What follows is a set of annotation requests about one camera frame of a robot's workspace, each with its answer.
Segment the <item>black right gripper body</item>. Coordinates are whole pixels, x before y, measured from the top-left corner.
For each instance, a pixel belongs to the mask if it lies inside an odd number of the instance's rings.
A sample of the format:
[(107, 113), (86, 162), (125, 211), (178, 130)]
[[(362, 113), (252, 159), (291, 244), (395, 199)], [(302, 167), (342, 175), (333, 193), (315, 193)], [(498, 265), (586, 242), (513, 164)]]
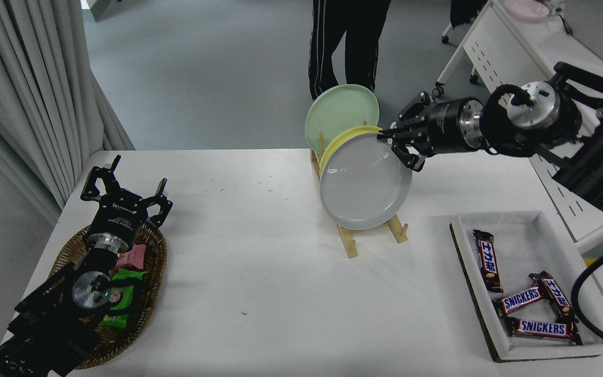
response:
[(427, 155), (472, 152), (472, 146), (467, 143), (460, 127), (462, 111), (471, 101), (472, 98), (467, 97), (428, 105)]

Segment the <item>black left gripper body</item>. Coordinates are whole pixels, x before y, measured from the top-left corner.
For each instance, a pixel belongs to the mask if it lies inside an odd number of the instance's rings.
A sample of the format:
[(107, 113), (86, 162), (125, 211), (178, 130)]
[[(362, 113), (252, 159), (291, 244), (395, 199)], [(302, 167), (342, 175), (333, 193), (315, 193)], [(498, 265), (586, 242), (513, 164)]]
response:
[(118, 191), (103, 195), (98, 200), (99, 208), (87, 231), (87, 241), (95, 243), (98, 235), (110, 235), (125, 243), (134, 243), (148, 210), (143, 206), (143, 197), (130, 191)]

